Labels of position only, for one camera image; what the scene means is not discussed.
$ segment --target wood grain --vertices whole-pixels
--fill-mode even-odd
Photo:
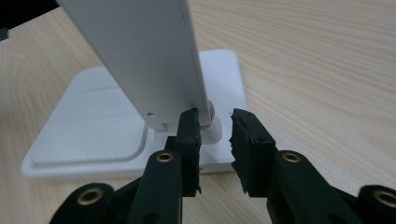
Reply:
[[[232,49],[247,103],[279,148],[337,188],[396,189],[396,2],[191,0],[200,50]],[[48,223],[75,188],[21,175],[21,161],[68,83],[100,61],[61,9],[0,42],[0,223]],[[115,189],[129,180],[105,181]],[[234,172],[201,175],[184,223],[270,223]]]

